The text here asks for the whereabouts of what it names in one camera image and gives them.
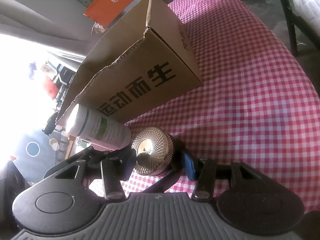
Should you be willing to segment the white supplement bottle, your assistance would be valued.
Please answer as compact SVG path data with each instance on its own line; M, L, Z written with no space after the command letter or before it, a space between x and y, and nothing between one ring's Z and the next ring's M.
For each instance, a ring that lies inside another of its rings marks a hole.
M110 151L126 147L131 140L127 126L80 104L74 106L68 117L66 133Z

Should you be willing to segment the gold lidded jar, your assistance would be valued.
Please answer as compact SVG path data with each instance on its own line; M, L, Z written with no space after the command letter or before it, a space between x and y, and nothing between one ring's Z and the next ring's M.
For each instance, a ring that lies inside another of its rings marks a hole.
M184 143L151 126L140 131L132 142L136 153L135 172L141 176L162 176L183 168Z

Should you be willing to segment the pink checkered tablecloth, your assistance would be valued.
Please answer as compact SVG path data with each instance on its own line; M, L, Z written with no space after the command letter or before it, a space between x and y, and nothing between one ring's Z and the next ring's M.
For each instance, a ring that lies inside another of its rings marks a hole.
M201 159L239 160L319 209L319 96L302 67L240 0L174 0L203 85L131 121L158 126Z

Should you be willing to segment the wheelchair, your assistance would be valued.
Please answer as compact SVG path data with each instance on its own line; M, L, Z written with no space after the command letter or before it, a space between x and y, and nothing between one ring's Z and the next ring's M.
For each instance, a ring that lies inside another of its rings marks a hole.
M41 66L44 72L44 88L52 99L61 100L68 90L75 72L59 64L56 68L51 63Z

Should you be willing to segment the brown cardboard box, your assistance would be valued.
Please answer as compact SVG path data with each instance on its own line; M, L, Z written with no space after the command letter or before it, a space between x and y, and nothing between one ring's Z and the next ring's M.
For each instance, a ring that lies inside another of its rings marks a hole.
M57 123L78 104L126 123L201 84L183 23L163 0L141 0L80 64Z

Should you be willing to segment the orange Philips box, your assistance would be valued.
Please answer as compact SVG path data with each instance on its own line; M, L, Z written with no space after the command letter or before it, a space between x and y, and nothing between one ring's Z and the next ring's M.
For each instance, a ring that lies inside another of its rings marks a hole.
M94 0L84 15L103 27L107 27L134 0Z

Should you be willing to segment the beige drape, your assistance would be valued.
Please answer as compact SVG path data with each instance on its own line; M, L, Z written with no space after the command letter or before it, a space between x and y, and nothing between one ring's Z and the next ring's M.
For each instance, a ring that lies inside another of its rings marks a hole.
M85 58L102 38L78 0L1 0L1 34Z

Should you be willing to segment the white quilted cushion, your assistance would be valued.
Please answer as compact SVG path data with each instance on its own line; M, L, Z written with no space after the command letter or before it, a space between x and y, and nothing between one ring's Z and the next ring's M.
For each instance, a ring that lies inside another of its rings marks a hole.
M301 18L319 28L319 0L293 0L293 4Z

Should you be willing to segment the black chair frame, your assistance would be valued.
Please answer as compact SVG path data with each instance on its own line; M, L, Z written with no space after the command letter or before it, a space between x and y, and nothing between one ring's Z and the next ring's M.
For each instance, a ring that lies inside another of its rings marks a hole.
M296 37L297 27L319 50L319 36L300 16L298 16L292 9L289 0L280 0L281 6L285 15L286 25L290 39L290 50L293 56L298 55L298 43Z

